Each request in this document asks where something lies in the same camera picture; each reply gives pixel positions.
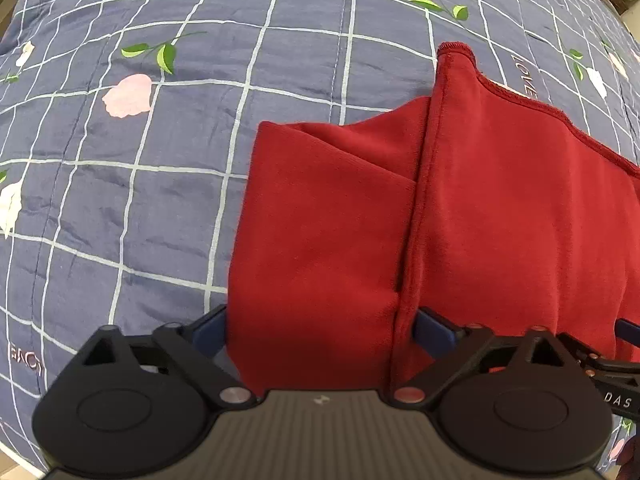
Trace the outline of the blue floral plaid quilt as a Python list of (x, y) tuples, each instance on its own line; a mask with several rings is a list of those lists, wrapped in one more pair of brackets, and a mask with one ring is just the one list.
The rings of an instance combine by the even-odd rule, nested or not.
[(639, 43), (604, 0), (4, 0), (1, 452), (98, 326), (221, 304), (257, 125), (356, 122), (468, 44), (506, 88), (639, 157)]

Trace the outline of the red long sleeve shirt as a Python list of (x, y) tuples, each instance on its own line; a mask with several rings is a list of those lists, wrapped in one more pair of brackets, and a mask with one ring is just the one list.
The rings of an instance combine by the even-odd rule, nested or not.
[(639, 169), (556, 108), (437, 52), (433, 91), (347, 126), (263, 122), (236, 232), (227, 344), (268, 389), (389, 389), (430, 362), (416, 312), (542, 325), (609, 358), (639, 317)]

